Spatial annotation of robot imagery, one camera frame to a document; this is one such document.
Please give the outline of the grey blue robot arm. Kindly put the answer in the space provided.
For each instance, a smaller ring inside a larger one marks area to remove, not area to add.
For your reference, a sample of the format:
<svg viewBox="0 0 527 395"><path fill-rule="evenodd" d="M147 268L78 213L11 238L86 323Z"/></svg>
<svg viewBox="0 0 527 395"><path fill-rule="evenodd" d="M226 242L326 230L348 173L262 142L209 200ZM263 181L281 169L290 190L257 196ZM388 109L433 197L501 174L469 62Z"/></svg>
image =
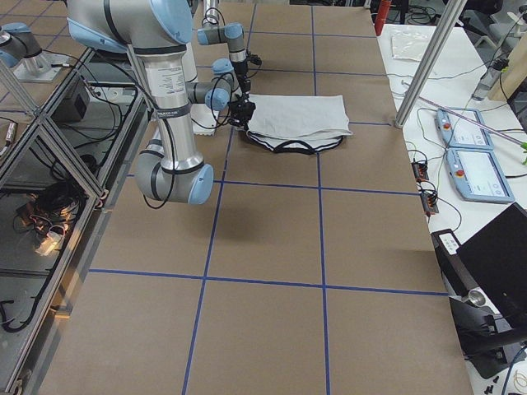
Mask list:
<svg viewBox="0 0 527 395"><path fill-rule="evenodd" d="M229 59L234 68L242 97L248 98L248 51L245 47L245 32L239 22L225 23L218 1L203 1L203 19L197 33L201 45L227 44Z"/></svg>
<svg viewBox="0 0 527 395"><path fill-rule="evenodd" d="M131 49L144 66L138 84L152 103L157 130L140 152L135 179L145 198L160 202L202 204L213 185L213 167L198 151L191 108L205 104L212 112L231 111L228 122L247 128L255 110L249 100L249 53L243 26L220 25L209 6L194 30L186 1L69 1L68 27L79 43L93 49L126 53ZM229 56L217 60L210 83L185 74L184 56L193 37L201 45L226 44Z"/></svg>

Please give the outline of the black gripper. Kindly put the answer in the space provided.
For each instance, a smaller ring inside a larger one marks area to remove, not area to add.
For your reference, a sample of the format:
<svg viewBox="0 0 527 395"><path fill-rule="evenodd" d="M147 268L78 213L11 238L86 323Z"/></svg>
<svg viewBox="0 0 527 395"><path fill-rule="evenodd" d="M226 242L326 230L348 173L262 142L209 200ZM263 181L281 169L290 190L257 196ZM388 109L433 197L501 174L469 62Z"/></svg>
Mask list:
<svg viewBox="0 0 527 395"><path fill-rule="evenodd" d="M229 104L228 123L248 123L252 119L255 103L250 101L248 92L243 92L241 99Z"/></svg>
<svg viewBox="0 0 527 395"><path fill-rule="evenodd" d="M233 62L233 68L241 91L250 91L250 78L248 76L248 62Z"/></svg>

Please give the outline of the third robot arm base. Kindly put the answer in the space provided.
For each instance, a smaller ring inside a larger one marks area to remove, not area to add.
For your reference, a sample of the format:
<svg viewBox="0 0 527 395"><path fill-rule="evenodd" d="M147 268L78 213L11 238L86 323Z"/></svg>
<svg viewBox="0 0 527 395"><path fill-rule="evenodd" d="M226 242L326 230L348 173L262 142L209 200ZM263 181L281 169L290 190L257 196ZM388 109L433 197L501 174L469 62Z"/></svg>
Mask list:
<svg viewBox="0 0 527 395"><path fill-rule="evenodd" d="M1 61L22 82L49 83L58 75L29 26L13 22L1 26Z"/></svg>

